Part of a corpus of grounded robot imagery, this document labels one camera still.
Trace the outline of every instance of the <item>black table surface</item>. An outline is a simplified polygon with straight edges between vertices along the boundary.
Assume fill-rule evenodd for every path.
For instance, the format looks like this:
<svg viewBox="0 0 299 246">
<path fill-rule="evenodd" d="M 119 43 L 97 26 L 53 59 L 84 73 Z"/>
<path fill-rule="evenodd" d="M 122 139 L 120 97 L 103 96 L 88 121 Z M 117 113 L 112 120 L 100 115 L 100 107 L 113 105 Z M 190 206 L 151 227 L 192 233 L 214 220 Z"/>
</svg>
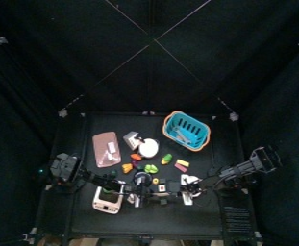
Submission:
<svg viewBox="0 0 299 246">
<path fill-rule="evenodd" d="M 143 116 L 134 114 L 85 113 L 69 115 L 61 119 L 56 133 L 51 156 L 59 153 L 76 154 L 83 158 L 83 165 L 95 174 L 103 175 L 112 170 L 117 179 L 131 182 L 135 171 L 122 173 L 120 166 L 131 161 L 134 153 L 123 136 L 131 131 L 143 138 L 159 141 L 159 151 L 154 158 L 142 160 L 140 164 L 155 164 L 159 172 L 152 176 L 170 181 L 179 181 L 182 171 L 174 166 L 175 160 L 190 162 L 186 174 L 207 178 L 208 172 L 218 171 L 224 165 L 243 161 L 238 123 L 223 116 L 191 115 L 211 128 L 210 144 L 199 152 L 191 152 L 162 133 L 167 115 Z M 115 132 L 122 161 L 119 164 L 97 168 L 95 161 L 92 136 Z M 172 154 L 170 164 L 162 165 L 162 157 Z M 168 197 L 167 205 L 152 199 L 143 208 L 134 208 L 123 199 L 117 214 L 108 214 L 92 208 L 96 186 L 85 183 L 72 195 L 44 192 L 47 197 L 39 212 L 39 227 L 43 231 L 68 234 L 69 237 L 139 237 L 219 239 L 222 237 L 220 214 L 216 194 L 208 189 L 194 200 L 192 206 L 183 205 L 183 198 Z"/>
</svg>

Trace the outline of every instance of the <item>black fabric wall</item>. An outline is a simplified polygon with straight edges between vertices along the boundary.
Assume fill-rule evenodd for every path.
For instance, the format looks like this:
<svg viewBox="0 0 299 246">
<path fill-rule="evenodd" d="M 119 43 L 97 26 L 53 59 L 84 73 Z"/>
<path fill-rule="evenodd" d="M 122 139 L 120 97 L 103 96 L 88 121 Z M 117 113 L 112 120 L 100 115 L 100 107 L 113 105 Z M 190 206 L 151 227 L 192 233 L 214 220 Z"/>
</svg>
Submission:
<svg viewBox="0 0 299 246">
<path fill-rule="evenodd" d="M 55 128 L 56 110 L 0 46 L 0 243 L 7 245 L 20 245 L 35 226 L 36 171 L 48 164 Z"/>
<path fill-rule="evenodd" d="M 258 177 L 254 203 L 264 238 L 299 245 L 299 54 L 251 102 L 242 123 L 247 154 L 271 144 L 283 163 L 275 173 Z"/>
<path fill-rule="evenodd" d="M 220 98 L 247 155 L 280 147 L 255 207 L 272 245 L 299 245 L 299 1 L 0 0 L 0 37 L 0 239 L 33 225 L 60 109 L 228 113 Z"/>
</svg>

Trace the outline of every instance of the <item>toy vegetable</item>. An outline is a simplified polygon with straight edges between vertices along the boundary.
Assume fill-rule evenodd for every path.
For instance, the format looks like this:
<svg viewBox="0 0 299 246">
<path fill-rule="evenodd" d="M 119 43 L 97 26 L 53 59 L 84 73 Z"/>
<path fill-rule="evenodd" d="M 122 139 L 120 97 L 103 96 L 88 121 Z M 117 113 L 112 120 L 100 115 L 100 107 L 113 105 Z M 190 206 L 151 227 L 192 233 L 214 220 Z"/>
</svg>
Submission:
<svg viewBox="0 0 299 246">
<path fill-rule="evenodd" d="M 170 161 L 172 160 L 172 155 L 167 154 L 163 158 L 162 158 L 162 164 L 166 165 L 170 163 Z"/>
<path fill-rule="evenodd" d="M 122 166 L 122 169 L 123 169 L 123 173 L 128 173 L 134 169 L 134 166 L 131 163 L 127 163 Z"/>
<path fill-rule="evenodd" d="M 140 161 L 143 158 L 142 158 L 142 156 L 139 154 L 132 154 L 131 155 L 131 159 L 136 160 L 136 161 Z"/>
<path fill-rule="evenodd" d="M 158 168 L 155 167 L 155 165 L 146 165 L 144 171 L 146 171 L 147 173 L 154 174 L 154 173 L 158 172 Z"/>
</svg>

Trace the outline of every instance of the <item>toy kitchen item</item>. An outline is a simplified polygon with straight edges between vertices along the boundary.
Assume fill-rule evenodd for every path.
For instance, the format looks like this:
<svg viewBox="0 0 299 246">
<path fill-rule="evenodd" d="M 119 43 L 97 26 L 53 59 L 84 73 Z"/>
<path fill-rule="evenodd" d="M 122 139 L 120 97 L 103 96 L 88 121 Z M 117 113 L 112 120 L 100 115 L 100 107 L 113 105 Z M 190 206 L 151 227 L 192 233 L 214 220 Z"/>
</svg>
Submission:
<svg viewBox="0 0 299 246">
<path fill-rule="evenodd" d="M 140 144 L 144 142 L 140 134 L 136 132 L 130 132 L 124 137 L 124 142 L 127 143 L 131 150 L 135 150 Z"/>
<path fill-rule="evenodd" d="M 155 139 L 146 138 L 139 146 L 139 154 L 144 158 L 152 158 L 158 152 L 159 144 Z"/>
<path fill-rule="evenodd" d="M 92 137 L 92 146 L 97 167 L 107 167 L 120 163 L 115 132 L 95 135 Z"/>
</svg>

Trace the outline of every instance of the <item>metal bracket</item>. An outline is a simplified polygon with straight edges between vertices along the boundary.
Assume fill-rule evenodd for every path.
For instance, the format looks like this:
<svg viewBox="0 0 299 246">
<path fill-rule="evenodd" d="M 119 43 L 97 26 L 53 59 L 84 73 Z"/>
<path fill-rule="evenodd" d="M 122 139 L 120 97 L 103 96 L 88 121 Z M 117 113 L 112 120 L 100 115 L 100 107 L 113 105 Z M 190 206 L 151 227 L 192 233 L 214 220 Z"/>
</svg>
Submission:
<svg viewBox="0 0 299 246">
<path fill-rule="evenodd" d="M 143 115 L 155 115 L 154 111 L 143 111 Z"/>
<path fill-rule="evenodd" d="M 151 241 L 154 240 L 154 237 L 148 234 L 143 234 L 139 237 L 139 245 L 150 245 Z"/>
</svg>

